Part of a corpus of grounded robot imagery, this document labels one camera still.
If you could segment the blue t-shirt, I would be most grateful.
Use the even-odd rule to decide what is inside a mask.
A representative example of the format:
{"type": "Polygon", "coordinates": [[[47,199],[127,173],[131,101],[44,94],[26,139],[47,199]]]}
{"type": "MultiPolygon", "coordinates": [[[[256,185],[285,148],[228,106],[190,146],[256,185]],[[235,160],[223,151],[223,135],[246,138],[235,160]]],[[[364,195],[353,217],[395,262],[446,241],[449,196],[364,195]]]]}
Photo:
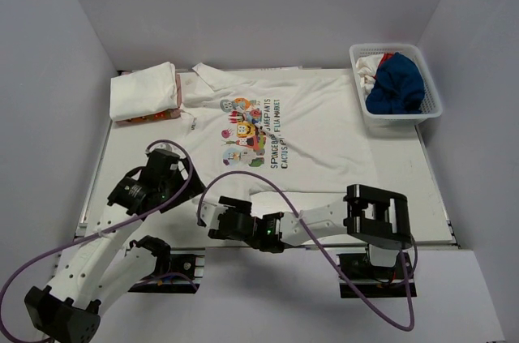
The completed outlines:
{"type": "Polygon", "coordinates": [[[425,84],[416,64],[395,53],[380,64],[375,84],[366,99],[371,114],[420,114],[425,84]]]}

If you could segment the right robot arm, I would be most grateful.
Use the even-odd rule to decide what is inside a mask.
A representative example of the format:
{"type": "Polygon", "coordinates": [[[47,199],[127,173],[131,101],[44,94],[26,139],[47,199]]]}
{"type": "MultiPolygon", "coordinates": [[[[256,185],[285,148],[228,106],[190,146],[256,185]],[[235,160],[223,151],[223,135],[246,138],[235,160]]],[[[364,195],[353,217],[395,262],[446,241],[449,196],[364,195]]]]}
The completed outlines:
{"type": "Polygon", "coordinates": [[[396,266],[391,251],[412,247],[408,199],[400,193],[355,184],[346,196],[319,208],[275,212],[262,217],[251,214],[249,201],[222,196],[216,204],[200,206],[199,225],[217,240],[244,242],[268,253],[282,253],[313,238],[347,234],[368,245],[367,270],[385,277],[396,266]]]}

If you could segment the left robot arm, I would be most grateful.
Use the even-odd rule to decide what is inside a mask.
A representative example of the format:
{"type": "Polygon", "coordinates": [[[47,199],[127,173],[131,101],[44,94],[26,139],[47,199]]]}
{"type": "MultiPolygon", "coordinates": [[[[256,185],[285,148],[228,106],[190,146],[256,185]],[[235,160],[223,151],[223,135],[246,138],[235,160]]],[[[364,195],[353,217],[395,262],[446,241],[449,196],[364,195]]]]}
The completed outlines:
{"type": "Polygon", "coordinates": [[[118,298],[171,268],[167,242],[149,235],[134,240],[132,234],[146,213],[167,212],[200,195],[204,184],[187,157],[157,148],[147,158],[109,194],[95,238],[82,243],[44,288],[32,287],[25,296],[32,325],[57,342],[90,342],[118,298]]]}

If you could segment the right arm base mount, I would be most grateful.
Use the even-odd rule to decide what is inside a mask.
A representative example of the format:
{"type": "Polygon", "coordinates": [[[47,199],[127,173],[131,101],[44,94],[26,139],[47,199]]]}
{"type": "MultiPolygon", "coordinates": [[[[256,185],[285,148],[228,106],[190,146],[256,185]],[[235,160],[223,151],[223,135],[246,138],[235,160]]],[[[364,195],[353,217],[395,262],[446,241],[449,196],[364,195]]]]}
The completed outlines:
{"type": "Polygon", "coordinates": [[[337,254],[337,266],[366,298],[405,298],[405,274],[398,251],[366,247],[337,254]]]}

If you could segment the white red-print t-shirt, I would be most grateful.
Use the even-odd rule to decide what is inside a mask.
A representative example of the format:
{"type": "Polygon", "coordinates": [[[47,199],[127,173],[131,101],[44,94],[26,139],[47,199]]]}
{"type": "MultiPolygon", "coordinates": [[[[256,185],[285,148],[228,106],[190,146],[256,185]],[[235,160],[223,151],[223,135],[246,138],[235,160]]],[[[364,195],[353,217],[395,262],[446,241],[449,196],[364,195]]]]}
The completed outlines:
{"type": "Polygon", "coordinates": [[[392,56],[392,53],[372,54],[361,57],[356,62],[355,67],[360,77],[360,85],[366,96],[371,93],[371,90],[375,86],[376,73],[379,66],[392,56]]]}

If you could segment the white cartoon-print t-shirt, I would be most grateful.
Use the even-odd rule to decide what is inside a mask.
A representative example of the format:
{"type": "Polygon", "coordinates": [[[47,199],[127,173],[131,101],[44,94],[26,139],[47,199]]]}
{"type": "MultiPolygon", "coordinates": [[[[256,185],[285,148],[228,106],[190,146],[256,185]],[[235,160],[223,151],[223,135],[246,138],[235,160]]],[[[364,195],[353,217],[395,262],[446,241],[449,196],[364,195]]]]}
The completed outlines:
{"type": "Polygon", "coordinates": [[[376,186],[378,174],[347,75],[246,78],[198,64],[183,102],[193,117],[181,145],[200,178],[227,171],[212,192],[235,187],[239,198],[268,191],[259,174],[283,191],[342,192],[349,184],[376,186]]]}

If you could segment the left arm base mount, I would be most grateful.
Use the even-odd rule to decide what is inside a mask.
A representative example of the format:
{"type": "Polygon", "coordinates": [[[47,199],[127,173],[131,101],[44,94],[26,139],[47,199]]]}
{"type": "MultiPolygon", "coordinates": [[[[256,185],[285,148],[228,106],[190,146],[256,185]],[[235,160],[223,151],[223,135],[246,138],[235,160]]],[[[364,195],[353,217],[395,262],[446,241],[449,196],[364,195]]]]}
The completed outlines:
{"type": "Polygon", "coordinates": [[[196,269],[201,267],[197,260],[202,255],[173,253],[167,242],[151,236],[130,240],[128,251],[134,249],[150,251],[155,268],[130,288],[131,293],[195,294],[198,291],[202,274],[196,269]]]}

